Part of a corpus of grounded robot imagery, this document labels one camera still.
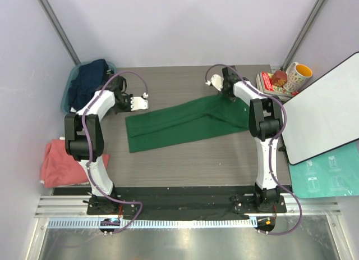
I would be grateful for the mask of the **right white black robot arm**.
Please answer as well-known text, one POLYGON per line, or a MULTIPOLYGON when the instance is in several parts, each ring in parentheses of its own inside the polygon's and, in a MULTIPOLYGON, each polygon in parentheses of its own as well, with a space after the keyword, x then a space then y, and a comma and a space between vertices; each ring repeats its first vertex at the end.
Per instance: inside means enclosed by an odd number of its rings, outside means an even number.
POLYGON ((280 189, 277 178, 277 146, 283 127, 281 103, 239 77, 234 67, 222 69, 221 93, 230 99, 239 98, 249 106, 248 128, 257 147, 258 172, 253 198, 254 208, 270 212, 279 203, 280 189))

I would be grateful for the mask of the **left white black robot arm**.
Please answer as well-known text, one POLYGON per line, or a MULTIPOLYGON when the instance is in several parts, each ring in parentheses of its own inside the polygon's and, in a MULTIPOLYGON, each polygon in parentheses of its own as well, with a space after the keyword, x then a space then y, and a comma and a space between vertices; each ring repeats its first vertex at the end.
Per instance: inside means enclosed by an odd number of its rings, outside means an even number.
POLYGON ((84 169, 91 185, 90 199, 84 201, 89 215, 113 215, 121 206, 105 167, 101 120, 111 109, 115 113, 131 111, 132 94, 126 89, 127 80, 112 74, 85 107, 65 116, 65 150, 84 169))

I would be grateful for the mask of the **green t shirt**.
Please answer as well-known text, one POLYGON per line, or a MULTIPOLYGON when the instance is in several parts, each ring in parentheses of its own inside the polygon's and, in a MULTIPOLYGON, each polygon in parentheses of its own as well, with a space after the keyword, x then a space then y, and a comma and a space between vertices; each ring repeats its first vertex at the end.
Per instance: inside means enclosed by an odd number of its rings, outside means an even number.
POLYGON ((216 138, 248 130, 249 106, 210 95, 126 118, 131 153, 216 138))

